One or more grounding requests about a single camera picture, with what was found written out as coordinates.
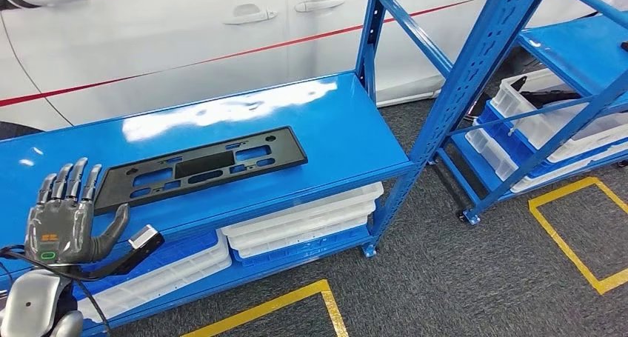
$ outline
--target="white car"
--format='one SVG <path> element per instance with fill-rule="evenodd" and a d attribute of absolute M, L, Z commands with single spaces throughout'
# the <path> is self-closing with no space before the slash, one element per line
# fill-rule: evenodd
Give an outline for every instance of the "white car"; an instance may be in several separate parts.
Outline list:
<path fill-rule="evenodd" d="M 454 60 L 486 0 L 399 1 Z M 349 70 L 366 3 L 5 0 L 0 121 L 53 130 Z M 531 26 L 591 12 L 544 0 Z M 379 105 L 443 84 L 395 22 L 382 31 L 376 75 Z"/>

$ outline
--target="shelf caster wheel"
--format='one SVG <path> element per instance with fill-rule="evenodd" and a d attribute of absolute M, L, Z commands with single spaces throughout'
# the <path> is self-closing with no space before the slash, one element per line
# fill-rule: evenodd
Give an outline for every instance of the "shelf caster wheel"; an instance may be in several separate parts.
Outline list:
<path fill-rule="evenodd" d="M 367 258 L 371 258 L 375 256 L 375 254 L 377 254 L 377 251 L 375 251 L 375 246 L 373 244 L 365 244 L 364 246 L 362 246 L 362 252 L 364 252 L 364 255 Z"/>
<path fill-rule="evenodd" d="M 470 224 L 478 224 L 480 222 L 480 217 L 477 215 L 470 216 L 469 210 L 460 210 L 457 212 L 458 220 L 461 222 L 468 222 Z"/>

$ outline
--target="white plastic crate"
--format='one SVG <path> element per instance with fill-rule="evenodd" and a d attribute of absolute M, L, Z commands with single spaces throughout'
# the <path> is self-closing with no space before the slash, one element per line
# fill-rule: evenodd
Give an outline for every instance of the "white plastic crate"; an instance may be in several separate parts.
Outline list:
<path fill-rule="evenodd" d="M 229 243 L 234 249 L 251 247 L 338 222 L 339 216 L 346 217 L 347 212 L 360 210 L 363 204 L 370 203 L 369 207 L 373 207 L 373 202 L 382 193 L 384 193 L 384 187 L 382 187 L 381 182 L 369 184 L 276 213 L 232 224 L 221 230 L 229 238 Z"/>
<path fill-rule="evenodd" d="M 375 202 L 367 201 L 341 209 L 321 213 L 315 216 L 304 217 L 298 221 L 287 222 L 286 224 L 264 228 L 241 236 L 229 236 L 229 245 L 234 250 L 258 246 L 271 241 L 282 240 L 286 237 L 293 237 L 300 233 L 313 230 L 321 230 L 330 225 L 338 224 L 350 220 L 356 216 L 368 216 L 375 211 Z"/>
<path fill-rule="evenodd" d="M 281 248 L 291 246 L 293 244 L 298 244 L 301 242 L 306 242 L 306 241 L 311 241 L 313 239 L 321 238 L 323 236 L 332 235 L 333 233 L 338 233 L 338 232 L 348 230 L 357 226 L 361 226 L 363 224 L 367 224 L 368 214 L 369 213 L 366 213 L 366 214 L 356 213 L 356 216 L 349 220 L 341 221 L 337 224 L 331 224 L 329 226 L 321 227 L 317 230 L 308 231 L 308 232 L 301 233 L 295 236 L 281 238 L 276 241 L 269 241 L 267 243 L 259 244 L 256 246 L 246 247 L 246 248 L 238 250 L 238 254 L 240 255 L 241 258 L 249 258 L 252 256 L 257 256 L 258 254 L 270 252 L 271 250 L 278 250 Z"/>
<path fill-rule="evenodd" d="M 521 91 L 572 90 L 551 70 L 543 69 L 524 74 L 527 76 Z M 536 110 L 511 84 L 522 76 L 501 81 L 499 92 L 491 104 L 504 117 Z M 573 119 L 586 104 L 565 107 L 513 121 L 535 148 L 541 148 L 565 124 Z M 619 141 L 628 136 L 628 113 L 614 113 L 594 120 L 560 146 L 547 160 L 553 163 Z"/>
<path fill-rule="evenodd" d="M 591 163 L 592 161 L 597 161 L 600 159 L 604 159 L 606 157 L 610 157 L 624 150 L 628 150 L 628 142 L 624 142 L 622 144 L 612 146 L 608 150 L 605 150 L 602 153 L 599 153 L 594 156 L 582 159 L 581 161 L 577 161 L 575 163 L 566 165 L 562 167 L 561 169 L 549 172 L 548 174 L 545 174 L 544 176 L 538 176 L 536 178 L 525 177 L 522 180 L 520 180 L 517 184 L 513 185 L 510 188 L 510 191 L 512 191 L 513 193 L 524 191 L 528 188 L 534 187 L 539 184 L 543 184 L 544 182 L 550 181 L 559 176 L 564 176 L 565 174 L 569 174 L 571 172 L 584 168 L 587 165 L 589 165 L 589 163 Z"/>
<path fill-rule="evenodd" d="M 495 170 L 495 174 L 501 179 L 505 180 L 510 176 L 510 174 L 514 173 L 515 170 L 518 169 L 517 164 L 508 156 L 508 153 L 502 148 L 497 141 L 490 137 L 486 131 L 479 128 L 477 130 L 469 131 L 465 138 L 475 150 L 486 159 L 491 167 Z M 587 157 L 580 161 L 568 164 L 561 169 L 553 170 L 548 174 L 538 176 L 535 178 L 530 178 L 529 176 L 524 177 L 517 184 L 513 185 L 510 190 L 513 193 L 518 193 L 520 191 L 524 191 L 536 185 L 543 184 L 546 181 L 550 181 L 559 176 L 563 176 L 565 174 L 569 174 L 573 171 L 579 170 L 581 168 L 586 167 L 592 161 L 597 161 L 600 159 L 604 159 L 608 156 L 612 156 L 616 153 L 619 153 L 623 150 L 628 150 L 628 142 L 624 142 L 622 144 L 612 146 L 608 150 L 598 153 L 594 156 Z"/>
<path fill-rule="evenodd" d="M 476 152 L 480 153 L 489 162 L 490 166 L 495 170 L 495 174 L 501 180 L 506 180 L 510 174 L 513 174 L 519 168 L 504 148 L 493 137 L 489 136 L 483 128 L 467 132 L 464 138 L 469 141 Z"/>
<path fill-rule="evenodd" d="M 227 240 L 220 230 L 216 234 L 218 243 L 211 248 L 94 294 L 105 317 L 125 313 L 231 266 Z M 79 301 L 78 309 L 85 318 L 101 321 L 89 299 Z"/>

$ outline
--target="red stripe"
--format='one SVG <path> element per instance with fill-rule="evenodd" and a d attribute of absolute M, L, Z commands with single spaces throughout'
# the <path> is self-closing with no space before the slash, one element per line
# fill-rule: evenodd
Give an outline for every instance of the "red stripe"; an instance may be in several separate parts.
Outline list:
<path fill-rule="evenodd" d="M 444 5 L 444 6 L 434 7 L 434 8 L 431 8 L 431 9 L 421 10 L 421 11 L 417 11 L 415 13 L 411 13 L 410 16 L 418 16 L 418 15 L 423 15 L 425 13 L 432 13 L 434 11 L 447 9 L 448 7 L 454 7 L 454 6 L 457 6 L 457 5 L 460 5 L 460 4 L 466 4 L 467 2 L 471 2 L 471 1 L 475 1 L 475 0 L 460 1 L 460 2 L 456 2 L 454 4 L 448 4 L 448 5 Z M 391 17 L 389 19 L 385 19 L 384 22 L 387 23 L 387 22 L 391 22 L 393 20 L 394 19 Z M 292 44 L 299 44 L 299 43 L 303 43 L 303 42 L 313 41 L 315 39 L 323 39 L 325 37 L 335 36 L 335 35 L 339 35 L 341 33 L 347 33 L 347 32 L 352 32 L 352 31 L 356 31 L 356 30 L 361 30 L 361 28 L 362 28 L 362 25 L 360 24 L 358 26 L 342 28 L 340 30 L 334 30 L 334 31 L 326 32 L 326 33 L 319 33 L 318 35 L 303 37 L 303 38 L 300 38 L 300 39 L 293 39 L 293 40 L 290 40 L 290 41 L 281 42 L 281 43 L 277 43 L 277 44 L 271 44 L 270 46 L 254 48 L 252 50 L 245 50 L 243 52 L 232 53 L 232 54 L 228 54 L 228 55 L 225 55 L 225 56 L 220 56 L 220 57 L 216 57 L 216 58 L 206 59 L 204 61 L 197 61 L 196 63 L 180 65 L 178 67 L 173 67 L 173 68 L 166 69 L 166 70 L 157 70 L 155 72 L 142 73 L 142 74 L 138 74 L 136 76 L 126 76 L 124 78 L 118 78 L 118 79 L 113 79 L 113 80 L 101 81 L 99 83 L 86 84 L 86 85 L 81 85 L 81 86 L 78 86 L 78 87 L 68 87 L 68 88 L 65 88 L 65 89 L 48 91 L 48 92 L 45 92 L 45 93 L 31 94 L 31 95 L 26 95 L 26 96 L 18 96 L 16 98 L 4 99 L 4 100 L 0 100 L 0 107 L 7 106 L 7 105 L 13 105 L 13 104 L 19 104 L 21 102 L 26 102 L 26 101 L 36 100 L 36 99 L 42 99 L 42 98 L 46 98 L 48 96 L 55 96 L 55 95 L 60 95 L 60 94 L 65 94 L 65 93 L 71 93 L 73 91 L 88 89 L 88 88 L 91 88 L 91 87 L 98 87 L 100 85 L 116 83 L 118 81 L 139 78 L 139 77 L 142 77 L 142 76 L 149 76 L 149 75 L 156 74 L 156 73 L 166 72 L 168 70 L 174 70 L 174 69 L 179 69 L 179 68 L 183 68 L 183 67 L 191 67 L 193 65 L 209 63 L 211 61 L 220 61 L 222 59 L 228 59 L 228 58 L 233 58 L 233 57 L 237 57 L 237 56 L 243 56 L 245 54 L 251 54 L 251 53 L 261 52 L 261 51 L 264 51 L 264 50 L 272 50 L 272 49 L 275 49 L 275 48 L 286 47 L 286 46 L 290 46 Z"/>

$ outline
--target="yellow square marking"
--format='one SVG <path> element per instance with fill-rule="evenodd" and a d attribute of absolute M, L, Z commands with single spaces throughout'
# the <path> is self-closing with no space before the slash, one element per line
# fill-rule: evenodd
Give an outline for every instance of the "yellow square marking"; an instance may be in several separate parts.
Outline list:
<path fill-rule="evenodd" d="M 580 258 L 573 252 L 573 250 L 567 245 L 567 243 L 559 236 L 559 234 L 554 230 L 554 227 L 550 225 L 549 222 L 543 217 L 538 208 L 542 205 L 547 204 L 550 201 L 554 201 L 557 198 L 562 198 L 563 196 L 567 196 L 570 193 L 574 193 L 580 189 L 588 187 L 590 185 L 597 185 L 611 200 L 613 200 L 626 214 L 628 214 L 628 205 L 624 203 L 611 189 L 609 189 L 603 182 L 598 178 L 594 178 L 592 176 L 588 178 L 584 178 L 575 183 L 569 184 L 560 189 L 551 191 L 547 194 L 541 195 L 537 198 L 533 198 L 528 201 L 530 206 L 530 212 L 534 215 L 539 224 L 547 231 L 550 237 L 556 242 L 556 244 L 563 250 L 565 256 L 569 258 L 573 264 L 580 270 L 580 273 L 586 278 L 589 283 L 598 291 L 600 295 L 605 294 L 607 291 L 614 289 L 623 283 L 628 281 L 628 268 L 622 270 L 619 273 L 613 274 L 608 278 L 604 278 L 602 280 L 598 280 L 591 270 L 582 263 Z"/>
<path fill-rule="evenodd" d="M 218 321 L 215 324 L 211 324 L 209 326 L 202 327 L 196 331 L 192 331 L 188 334 L 183 335 L 182 337 L 215 336 L 219 333 L 231 330 L 232 328 L 240 326 L 241 324 L 246 324 L 247 322 L 250 322 L 256 318 L 267 315 L 272 311 L 279 310 L 282 307 L 286 307 L 290 304 L 293 304 L 297 301 L 303 300 L 304 298 L 308 298 L 318 293 L 321 293 L 321 295 L 323 296 L 323 300 L 325 301 L 325 307 L 327 307 L 327 312 L 330 314 L 330 318 L 332 320 L 332 325 L 334 326 L 336 335 L 338 337 L 349 337 L 349 334 L 347 333 L 347 328 L 344 326 L 344 322 L 342 321 L 340 310 L 338 310 L 338 305 L 336 305 L 335 303 L 332 290 L 330 289 L 330 285 L 326 279 L 319 280 L 316 283 L 312 283 L 310 285 L 302 287 L 301 289 L 292 291 L 291 293 L 288 293 L 286 295 L 282 295 L 268 302 L 264 302 L 261 305 L 235 314 L 224 320 Z"/>

